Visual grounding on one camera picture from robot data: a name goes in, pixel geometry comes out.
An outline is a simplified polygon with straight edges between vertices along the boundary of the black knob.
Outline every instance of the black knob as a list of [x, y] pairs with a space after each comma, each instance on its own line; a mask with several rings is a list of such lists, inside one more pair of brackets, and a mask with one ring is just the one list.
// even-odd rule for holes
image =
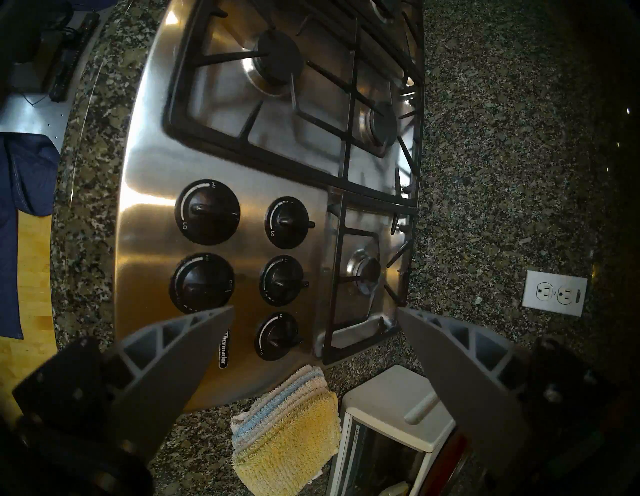
[[234, 292], [234, 270], [212, 253], [197, 253], [181, 262], [171, 279], [169, 295], [183, 313], [222, 307]]
[[309, 229], [316, 227], [309, 220], [307, 209], [293, 196], [283, 196], [271, 204], [264, 218], [264, 230], [273, 244], [290, 250], [302, 243]]
[[211, 179], [191, 183], [175, 203], [180, 231], [198, 244], [229, 239], [240, 222], [240, 204], [226, 185]]
[[260, 326], [255, 337], [255, 350], [260, 358], [272, 362], [281, 359], [302, 341], [295, 318], [281, 312], [272, 314]]
[[288, 255], [275, 257], [262, 272], [260, 294], [274, 307], [288, 305], [302, 288], [309, 286], [303, 277], [302, 266], [295, 258]]

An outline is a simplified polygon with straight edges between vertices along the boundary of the outlet socket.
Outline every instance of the outlet socket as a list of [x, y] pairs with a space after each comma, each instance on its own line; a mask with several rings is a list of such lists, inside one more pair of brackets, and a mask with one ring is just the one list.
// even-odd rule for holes
[[527, 271], [522, 306], [580, 317], [586, 291], [584, 277]]
[[551, 300], [551, 294], [553, 293], [553, 291], [554, 287], [551, 286], [548, 282], [541, 282], [540, 284], [538, 284], [536, 296], [540, 301], [549, 301]]

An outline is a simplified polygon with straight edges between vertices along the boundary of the gas cooktop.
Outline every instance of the gas cooktop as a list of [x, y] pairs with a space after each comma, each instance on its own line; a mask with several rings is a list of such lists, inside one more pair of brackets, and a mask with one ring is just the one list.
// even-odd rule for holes
[[422, 12], [393, 0], [173, 1], [131, 118], [116, 336], [236, 321], [188, 408], [397, 333], [422, 137]]

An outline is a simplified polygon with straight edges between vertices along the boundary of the stack of towels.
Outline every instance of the stack of towels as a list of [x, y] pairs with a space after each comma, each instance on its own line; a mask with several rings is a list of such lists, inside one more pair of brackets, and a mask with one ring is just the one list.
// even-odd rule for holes
[[255, 496], [294, 496], [338, 453], [338, 398], [307, 365], [231, 419], [233, 466]]

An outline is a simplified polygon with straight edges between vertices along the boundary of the yellow towel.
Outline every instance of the yellow towel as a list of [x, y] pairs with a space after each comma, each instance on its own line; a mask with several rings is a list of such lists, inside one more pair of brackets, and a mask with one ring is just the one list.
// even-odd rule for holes
[[327, 391], [285, 415], [233, 466], [255, 496], [294, 496], [339, 447], [338, 398]]

